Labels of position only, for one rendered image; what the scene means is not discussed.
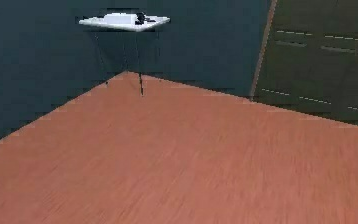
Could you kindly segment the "white box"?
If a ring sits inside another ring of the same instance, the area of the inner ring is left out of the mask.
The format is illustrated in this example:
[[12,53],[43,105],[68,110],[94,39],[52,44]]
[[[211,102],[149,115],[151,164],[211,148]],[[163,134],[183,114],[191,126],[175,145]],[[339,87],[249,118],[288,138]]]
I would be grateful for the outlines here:
[[137,19],[136,14],[129,13],[110,13],[103,17],[103,20],[109,24],[116,25],[134,25]]

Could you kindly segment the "white table with thin legs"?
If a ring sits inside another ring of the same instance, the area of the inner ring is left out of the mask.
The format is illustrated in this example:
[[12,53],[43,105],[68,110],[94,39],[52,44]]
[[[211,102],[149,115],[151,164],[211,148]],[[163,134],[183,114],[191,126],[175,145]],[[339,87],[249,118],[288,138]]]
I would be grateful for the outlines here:
[[142,72],[140,71],[140,69],[142,68],[142,63],[141,63],[141,53],[140,53],[139,42],[138,42],[138,33],[155,31],[158,27],[161,27],[162,25],[169,23],[171,21],[171,19],[166,16],[146,15],[147,18],[153,19],[154,22],[153,23],[145,22],[143,25],[136,25],[136,24],[134,24],[134,25],[116,25],[116,24],[106,23],[103,20],[103,17],[83,18],[78,21],[78,24],[84,25],[84,26],[89,26],[89,27],[106,28],[106,29],[109,29],[112,31],[134,33],[135,51],[136,51],[136,57],[137,57],[137,65],[138,65],[138,69],[139,69],[137,74],[138,74],[138,80],[139,80],[139,85],[140,85],[140,95],[144,96],[143,78],[142,78]]

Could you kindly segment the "small black object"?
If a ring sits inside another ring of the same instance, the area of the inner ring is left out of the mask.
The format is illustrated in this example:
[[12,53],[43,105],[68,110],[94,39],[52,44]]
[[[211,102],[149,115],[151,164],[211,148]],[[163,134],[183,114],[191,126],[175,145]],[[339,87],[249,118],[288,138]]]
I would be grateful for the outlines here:
[[147,18],[146,15],[143,12],[139,12],[136,14],[136,20],[135,20],[135,24],[136,25],[143,25],[145,22],[151,22],[153,23],[154,20]]

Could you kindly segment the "dark green room door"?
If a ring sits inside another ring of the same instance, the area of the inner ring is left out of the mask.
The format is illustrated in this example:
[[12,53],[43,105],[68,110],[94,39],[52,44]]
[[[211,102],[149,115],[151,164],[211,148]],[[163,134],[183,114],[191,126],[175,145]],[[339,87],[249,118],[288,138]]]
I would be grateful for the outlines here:
[[272,0],[252,99],[358,126],[358,0]]

